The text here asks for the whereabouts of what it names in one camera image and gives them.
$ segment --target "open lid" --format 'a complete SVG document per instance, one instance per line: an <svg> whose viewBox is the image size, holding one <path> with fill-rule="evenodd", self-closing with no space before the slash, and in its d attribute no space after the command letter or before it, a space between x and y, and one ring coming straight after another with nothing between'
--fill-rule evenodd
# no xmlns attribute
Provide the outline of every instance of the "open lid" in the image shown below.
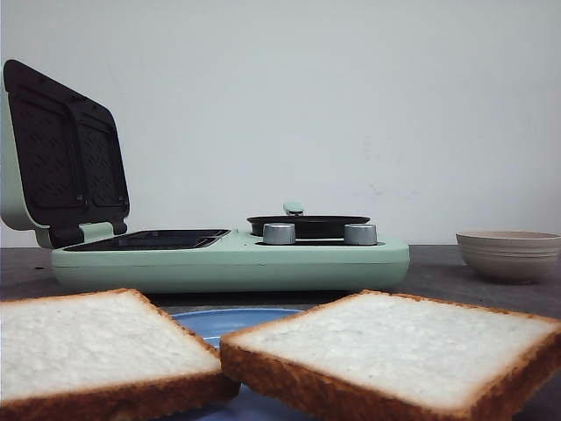
<svg viewBox="0 0 561 421"><path fill-rule="evenodd" d="M82 243L84 224L109 222L113 234L126 232L129 197L110 111L14 60L4 65L4 88L12 129L4 114L4 222L38 238L48 230L55 248ZM25 205L17 216L19 189Z"/></svg>

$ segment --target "sandwich plate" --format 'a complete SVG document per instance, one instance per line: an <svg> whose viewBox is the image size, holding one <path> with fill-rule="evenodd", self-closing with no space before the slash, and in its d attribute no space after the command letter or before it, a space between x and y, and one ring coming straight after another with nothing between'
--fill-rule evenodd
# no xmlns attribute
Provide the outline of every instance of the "sandwich plate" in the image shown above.
<svg viewBox="0 0 561 421"><path fill-rule="evenodd" d="M218 348L220 336L227 332L283 318L296 312L298 310L206 310L175 314L173 318ZM254 393L242 385L239 395L228 403L209 404L200 410L159 418L159 421L312 421L313 419L275 399Z"/></svg>

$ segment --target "beige bowl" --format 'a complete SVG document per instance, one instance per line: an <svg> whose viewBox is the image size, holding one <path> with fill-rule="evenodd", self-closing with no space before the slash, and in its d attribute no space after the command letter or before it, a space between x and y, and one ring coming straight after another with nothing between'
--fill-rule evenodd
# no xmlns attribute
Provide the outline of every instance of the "beige bowl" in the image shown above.
<svg viewBox="0 0 561 421"><path fill-rule="evenodd" d="M561 252L561 236L542 232L458 232L456 239L467 265L500 281L525 283L545 275Z"/></svg>

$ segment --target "white bread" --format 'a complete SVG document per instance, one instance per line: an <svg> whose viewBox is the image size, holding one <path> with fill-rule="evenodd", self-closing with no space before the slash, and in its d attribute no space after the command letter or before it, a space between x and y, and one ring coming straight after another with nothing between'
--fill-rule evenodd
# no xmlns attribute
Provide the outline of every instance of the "white bread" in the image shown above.
<svg viewBox="0 0 561 421"><path fill-rule="evenodd" d="M239 384L217 351L138 291L0 303L0 419L144 420Z"/></svg>
<svg viewBox="0 0 561 421"><path fill-rule="evenodd" d="M329 420L507 420L561 366L561 321L363 291L229 333L223 371Z"/></svg>

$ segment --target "dark table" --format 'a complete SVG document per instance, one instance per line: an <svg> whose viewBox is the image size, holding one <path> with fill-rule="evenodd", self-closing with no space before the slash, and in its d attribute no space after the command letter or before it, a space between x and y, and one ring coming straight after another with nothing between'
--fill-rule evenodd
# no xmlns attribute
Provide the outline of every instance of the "dark table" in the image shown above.
<svg viewBox="0 0 561 421"><path fill-rule="evenodd" d="M50 269L50 252L41 248L2 249L2 300L72 293L60 286ZM411 264L405 280L389 292L401 292L525 311L561 318L561 261L539 281L527 285L489 282L467 267L456 246L412 246ZM348 294L345 291L271 293L212 293L149 295L161 309L171 313L234 307L281 307L307 309ZM561 419L561 375L547 382L529 399L514 421Z"/></svg>

